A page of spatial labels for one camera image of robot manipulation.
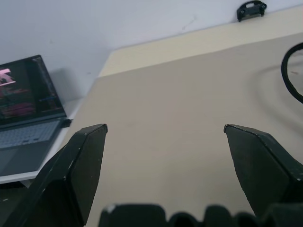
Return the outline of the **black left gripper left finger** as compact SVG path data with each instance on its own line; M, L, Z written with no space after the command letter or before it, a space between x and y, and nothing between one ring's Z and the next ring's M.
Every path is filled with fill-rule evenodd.
M76 132L41 169L9 216L11 227L83 227L100 178L108 128Z

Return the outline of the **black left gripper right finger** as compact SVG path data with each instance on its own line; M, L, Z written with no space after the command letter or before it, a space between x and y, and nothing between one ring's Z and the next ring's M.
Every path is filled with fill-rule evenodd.
M255 213L274 203L303 201L303 165L266 132L224 127L236 175Z

